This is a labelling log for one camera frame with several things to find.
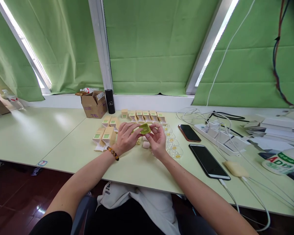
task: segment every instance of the smartphone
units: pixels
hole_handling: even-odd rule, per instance
[[[209,178],[230,180],[230,176],[204,145],[189,145],[198,163]]]
[[[185,139],[189,142],[201,142],[202,140],[196,134],[196,132],[190,127],[190,125],[179,125],[179,129],[184,135]]]

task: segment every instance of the black bottle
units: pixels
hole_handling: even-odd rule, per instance
[[[107,90],[105,90],[105,93],[106,93],[106,100],[107,100],[107,105],[108,105],[108,112],[110,114],[113,114],[113,113],[115,113],[113,91],[111,89],[107,89]]]

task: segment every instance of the window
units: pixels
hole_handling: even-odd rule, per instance
[[[35,72],[35,75],[37,77],[42,93],[50,93],[50,90],[51,90],[50,79],[48,78],[48,75],[43,69],[42,64],[40,63],[35,52],[29,45],[27,39],[25,38],[22,30],[20,29],[19,25],[17,24],[14,17],[12,16],[4,0],[0,0],[0,12],[3,15],[4,19],[6,20],[7,24],[9,25],[12,33],[15,36],[15,39],[18,41],[28,61],[30,62]]]
[[[186,94],[193,95],[202,79],[210,62],[211,56],[230,20],[230,17],[238,3],[238,0],[222,0],[217,9],[210,30],[208,31],[205,44],[198,54],[192,74],[186,86]]]

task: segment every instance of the desk surface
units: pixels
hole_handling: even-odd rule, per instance
[[[117,111],[113,116],[118,116],[123,121],[124,119],[121,119],[120,114],[121,112]],[[191,153],[188,147],[191,142],[186,141],[177,127],[178,124],[183,124],[183,121],[179,120],[175,113],[165,113],[165,117],[184,151],[182,158],[177,160],[178,163],[233,204],[232,199],[219,181],[208,178]],[[44,160],[46,161],[44,166],[46,168],[75,173],[100,155],[100,153],[93,151],[95,144],[92,138],[96,130],[101,127],[102,120],[85,118],[82,109],[29,107],[25,111],[12,111],[11,114],[0,118],[0,159],[27,165],[37,165],[41,160]],[[243,135],[247,135],[240,124],[241,122],[233,121],[232,128]],[[224,162],[217,147],[204,137],[200,137],[202,139],[201,144],[205,145],[220,163]],[[258,155],[258,152],[251,145],[247,147],[247,151],[243,154],[294,199],[294,181],[287,176],[279,176],[264,169],[260,164],[263,159]],[[245,159],[236,156],[228,156],[227,158],[239,162],[252,178],[262,182],[289,201],[280,190],[265,179]],[[244,183],[229,172],[228,174],[232,179],[227,181],[226,184],[237,203],[244,207],[263,210]],[[142,145],[135,146],[131,151],[124,154],[120,161],[115,162],[108,169],[103,179],[171,193],[183,193],[162,163],[149,150],[142,148]],[[251,184],[269,211],[294,216],[294,210],[275,194],[262,186],[255,185],[252,182]]]
[[[121,119],[120,111],[117,111],[113,116],[118,116],[120,121],[125,120],[129,122],[129,119]],[[175,113],[165,113],[165,117],[184,151],[184,155],[181,159],[178,159],[177,162],[201,181],[206,183],[225,200],[233,204],[232,199],[223,186],[219,183],[219,181],[208,178],[196,161],[188,147],[191,142],[186,141],[178,129],[178,124],[182,124],[183,121],[179,120]],[[82,121],[43,159],[44,161],[47,161],[45,167],[75,173],[93,158],[99,156],[99,152],[93,151],[95,149],[95,144],[93,143],[92,138],[96,130],[101,127],[101,123],[102,119],[86,118],[84,121]],[[247,135],[244,129],[240,126],[241,124],[241,122],[233,121],[232,128],[241,134]],[[201,144],[205,145],[220,163],[224,162],[224,159],[218,152],[217,147],[202,136],[201,139]],[[247,151],[243,154],[250,161],[252,161],[261,172],[263,172],[267,177],[279,185],[280,188],[284,189],[285,192],[288,192],[289,196],[294,199],[294,181],[287,176],[279,176],[264,169],[261,166],[263,159],[258,155],[258,152],[259,151],[253,145],[251,145],[248,146]],[[289,199],[281,191],[272,185],[270,181],[265,179],[245,159],[236,156],[228,156],[228,159],[239,162],[242,166],[245,167],[252,178],[262,182],[264,185],[273,189],[279,195],[289,201]],[[231,175],[229,172],[228,174],[232,179],[227,181],[226,184],[230,192],[235,197],[237,203],[244,207],[263,210],[260,203],[252,195],[245,184],[239,178]],[[135,146],[132,150],[123,155],[120,161],[115,162],[107,170],[103,176],[103,179],[153,188],[156,190],[167,191],[176,194],[183,193],[162,163],[151,154],[150,150],[142,148],[142,145]],[[294,209],[292,209],[287,203],[285,203],[275,194],[261,186],[255,185],[252,182],[251,184],[269,211],[286,215],[294,215]]]
[[[36,165],[85,118],[82,109],[13,110],[0,117],[0,160]]]

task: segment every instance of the green curtain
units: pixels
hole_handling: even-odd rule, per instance
[[[104,0],[115,94],[185,95],[218,0]]]
[[[0,93],[3,89],[26,101],[44,100],[30,63],[0,13]]]
[[[206,105],[225,49],[252,0],[239,1],[199,83],[193,105]],[[256,0],[235,35],[210,94],[209,106],[286,108],[276,89],[272,55],[281,0]],[[283,20],[277,55],[281,90],[294,104],[294,1]]]
[[[88,0],[5,0],[35,51],[52,93],[103,88]]]

